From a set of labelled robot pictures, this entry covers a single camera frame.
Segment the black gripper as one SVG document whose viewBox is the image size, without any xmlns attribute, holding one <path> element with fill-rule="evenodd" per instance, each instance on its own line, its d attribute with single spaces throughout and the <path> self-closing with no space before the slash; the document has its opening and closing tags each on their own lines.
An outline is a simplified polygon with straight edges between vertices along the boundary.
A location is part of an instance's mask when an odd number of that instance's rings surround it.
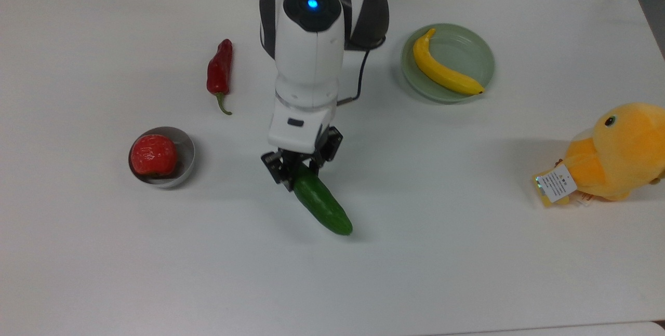
<svg viewBox="0 0 665 336">
<path fill-rule="evenodd" d="M 288 192 L 293 191 L 293 180 L 295 177 L 295 164 L 310 164 L 313 173 L 319 173 L 325 163 L 329 163 L 341 145 L 343 135 L 335 126 L 328 126 L 325 134 L 322 134 L 313 153 L 302 153 L 288 151 L 280 147 L 276 152 L 266 152 L 261 156 L 261 161 L 268 169 L 276 184 L 282 184 Z"/>
</svg>

